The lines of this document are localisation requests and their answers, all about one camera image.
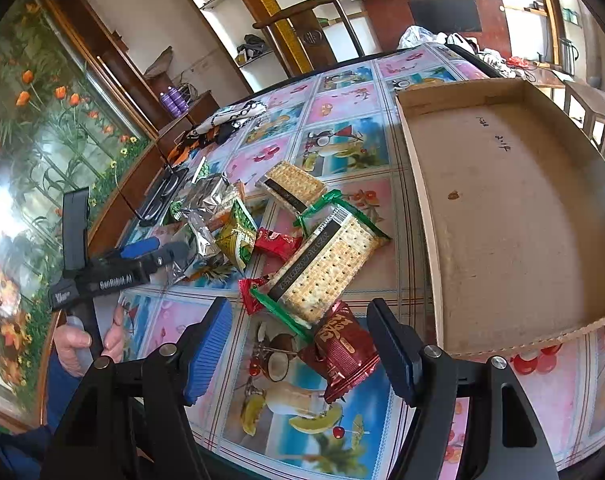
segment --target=chair backrest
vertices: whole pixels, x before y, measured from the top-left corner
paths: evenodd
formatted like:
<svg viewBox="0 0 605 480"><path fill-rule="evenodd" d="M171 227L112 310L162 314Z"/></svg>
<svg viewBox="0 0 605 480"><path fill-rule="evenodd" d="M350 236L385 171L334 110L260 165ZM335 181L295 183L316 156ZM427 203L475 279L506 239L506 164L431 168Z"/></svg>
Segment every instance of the chair backrest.
<svg viewBox="0 0 605 480"><path fill-rule="evenodd" d="M314 70L326 69L335 65L337 60L335 59L333 50L331 50L331 45L329 44L329 41L327 41L327 37L325 36L322 27L317 21L316 15L313 13L313 9L325 4L333 4L335 6L342 21L345 23L345 27L353 42L353 46L355 46L358 56L364 56L362 46L358 41L345 11L340 5L340 0L305 0L299 4L279 10L267 20L254 23L254 28L262 30L267 35L268 40L275 46L275 52L278 54L278 59L288 72L289 76L291 76L292 71L287 67L284 56L279 52L278 42L274 39L270 27L281 20L289 20L294 27L296 35L298 36L307 57L309 57L309 61Z"/></svg>

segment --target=red snack wrapper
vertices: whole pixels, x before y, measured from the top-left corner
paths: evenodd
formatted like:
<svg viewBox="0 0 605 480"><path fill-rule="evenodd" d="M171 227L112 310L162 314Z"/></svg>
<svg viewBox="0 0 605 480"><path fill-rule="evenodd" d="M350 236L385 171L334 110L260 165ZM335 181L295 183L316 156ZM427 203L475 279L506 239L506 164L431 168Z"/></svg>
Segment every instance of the red snack wrapper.
<svg viewBox="0 0 605 480"><path fill-rule="evenodd" d="M364 381L380 362L371 335L340 300L327 312L313 343L298 356L326 378L325 400L329 404Z"/></svg>
<svg viewBox="0 0 605 480"><path fill-rule="evenodd" d="M260 227L256 235L255 249L274 254L286 262L302 245L302 237L293 237Z"/></svg>
<svg viewBox="0 0 605 480"><path fill-rule="evenodd" d="M243 278L238 280L238 288L240 289L240 294L242 295L242 302L245 304L245 308L247 309L247 314L249 314L249 316L252 316L252 314L257 313L259 310L264 308L262 303L251 295L252 287L265 285L265 283L268 281L269 278L267 276L262 278Z"/></svg>

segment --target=barcode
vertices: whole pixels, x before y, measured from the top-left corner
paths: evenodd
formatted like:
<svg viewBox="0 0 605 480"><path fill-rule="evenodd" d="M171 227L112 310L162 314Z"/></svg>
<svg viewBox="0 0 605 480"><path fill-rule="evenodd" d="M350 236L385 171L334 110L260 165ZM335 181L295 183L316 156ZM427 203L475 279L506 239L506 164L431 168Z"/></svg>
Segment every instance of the barcode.
<svg viewBox="0 0 605 480"><path fill-rule="evenodd" d="M332 220L335 220L336 222L338 222L340 225L342 225L347 221L349 216L351 216L351 213L349 213L349 211L347 211L342 206L338 206L335 208L335 210L331 214L330 218Z"/></svg>

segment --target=white plastic bag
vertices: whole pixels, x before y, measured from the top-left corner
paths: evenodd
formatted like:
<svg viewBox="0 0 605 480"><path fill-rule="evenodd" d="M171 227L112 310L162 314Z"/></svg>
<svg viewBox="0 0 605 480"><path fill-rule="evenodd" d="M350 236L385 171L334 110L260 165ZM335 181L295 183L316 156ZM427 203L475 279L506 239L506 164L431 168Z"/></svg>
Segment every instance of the white plastic bag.
<svg viewBox="0 0 605 480"><path fill-rule="evenodd" d="M436 35L426 30L426 28L411 25L400 38L397 44L398 48L411 48L428 41L435 41Z"/></svg>

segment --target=cardboard box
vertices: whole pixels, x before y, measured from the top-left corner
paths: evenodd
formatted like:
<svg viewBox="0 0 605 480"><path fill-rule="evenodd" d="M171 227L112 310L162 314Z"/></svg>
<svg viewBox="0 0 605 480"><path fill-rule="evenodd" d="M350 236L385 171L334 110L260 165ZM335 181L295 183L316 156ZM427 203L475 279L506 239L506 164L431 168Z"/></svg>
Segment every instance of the cardboard box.
<svg viewBox="0 0 605 480"><path fill-rule="evenodd" d="M437 342L514 354L605 325L605 161L533 85L397 95L425 225Z"/></svg>

